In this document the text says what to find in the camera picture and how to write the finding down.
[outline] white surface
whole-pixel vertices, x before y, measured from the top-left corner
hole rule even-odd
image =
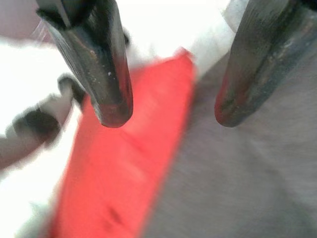
[[[223,55],[234,32],[222,17],[230,0],[118,0],[122,24],[131,37],[130,67],[172,56],[180,47],[195,56],[197,76]],[[0,41],[0,133],[24,109],[58,92],[56,79],[70,72],[50,46]],[[74,108],[59,142],[40,149],[18,167],[0,175],[0,238],[36,237],[54,196],[53,189],[67,163],[80,111]]]

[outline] red fabric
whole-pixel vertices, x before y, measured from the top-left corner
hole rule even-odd
[[[51,238],[135,238],[181,139],[192,97],[189,53],[131,73],[134,114],[102,127],[90,103],[75,140]]]

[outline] red cloth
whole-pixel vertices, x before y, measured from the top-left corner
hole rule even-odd
[[[51,238],[135,238],[179,144],[190,108],[188,52],[131,73],[134,114],[100,125],[87,101]]]

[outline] gray cloth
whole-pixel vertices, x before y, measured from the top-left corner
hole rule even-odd
[[[315,55],[237,128],[220,126],[213,113],[226,62],[197,86],[182,145],[142,237],[316,238]]]

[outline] gray fabric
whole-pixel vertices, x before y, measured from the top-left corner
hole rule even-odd
[[[213,113],[226,62],[197,86],[182,145],[142,237],[316,238],[315,55],[237,128],[220,126]]]

